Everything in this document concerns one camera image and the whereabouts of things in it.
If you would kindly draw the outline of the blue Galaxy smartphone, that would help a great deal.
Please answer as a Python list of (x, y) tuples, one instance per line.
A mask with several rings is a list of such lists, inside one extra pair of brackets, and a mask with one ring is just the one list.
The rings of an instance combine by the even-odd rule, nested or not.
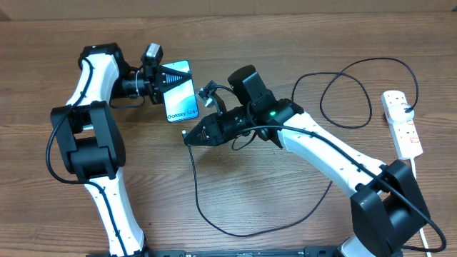
[[(163, 65), (164, 72), (190, 72), (190, 63), (187, 60), (177, 61)], [(170, 123), (195, 119), (199, 116), (196, 101), (194, 82), (189, 80), (176, 88), (163, 92), (166, 119)]]

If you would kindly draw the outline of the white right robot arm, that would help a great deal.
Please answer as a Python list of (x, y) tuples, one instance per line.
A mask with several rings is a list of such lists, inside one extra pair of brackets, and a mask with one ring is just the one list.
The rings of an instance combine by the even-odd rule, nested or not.
[(233, 72), (228, 83), (241, 105), (202, 118), (183, 133), (186, 146), (219, 146), (255, 131), (308, 161), (350, 199), (354, 235), (334, 247), (333, 256), (402, 256), (425, 225), (438, 234), (441, 245), (414, 250), (438, 253), (446, 248), (446, 237), (431, 220), (408, 165), (400, 160), (387, 165), (351, 148), (292, 100), (276, 99), (252, 65)]

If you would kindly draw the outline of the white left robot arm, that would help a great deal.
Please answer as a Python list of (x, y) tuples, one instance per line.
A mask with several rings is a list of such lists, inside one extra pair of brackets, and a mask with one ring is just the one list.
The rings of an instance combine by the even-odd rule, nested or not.
[(162, 64), (163, 50), (146, 47), (139, 67), (130, 66), (118, 44), (85, 46), (78, 59), (81, 76), (72, 97), (51, 111), (53, 131), (46, 146), (46, 166), (58, 181), (68, 183), (51, 165), (57, 143), (66, 170), (76, 176), (97, 207), (109, 240), (108, 256), (152, 256), (137, 223), (124, 183), (126, 149), (111, 113), (112, 99), (144, 99), (164, 104), (166, 119), (176, 123), (198, 117), (190, 63)]

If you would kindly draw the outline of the white charger plug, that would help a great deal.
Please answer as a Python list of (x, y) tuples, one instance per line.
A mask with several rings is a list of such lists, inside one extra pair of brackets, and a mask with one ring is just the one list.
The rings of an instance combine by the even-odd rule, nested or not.
[(386, 119), (390, 124), (401, 124), (412, 120), (414, 116), (413, 108), (407, 104), (390, 105), (386, 113)]

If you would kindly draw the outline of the white power strip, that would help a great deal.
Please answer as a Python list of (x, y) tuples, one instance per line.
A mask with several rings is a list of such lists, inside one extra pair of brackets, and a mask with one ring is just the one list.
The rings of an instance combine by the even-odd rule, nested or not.
[[(385, 117), (390, 105), (409, 105), (405, 93), (396, 90), (383, 92), (381, 95), (381, 103)], [(399, 159), (408, 160), (420, 156), (423, 153), (413, 119), (401, 124), (390, 124), (388, 122), (388, 127)]]

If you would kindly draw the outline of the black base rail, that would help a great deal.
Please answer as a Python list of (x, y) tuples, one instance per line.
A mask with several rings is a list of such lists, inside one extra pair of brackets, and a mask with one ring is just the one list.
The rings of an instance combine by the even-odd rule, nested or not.
[(343, 253), (338, 246), (307, 246), (303, 249), (262, 250), (262, 251), (194, 251), (183, 250), (152, 251), (147, 246), (128, 257), (337, 257), (337, 256), (373, 256), (370, 252)]

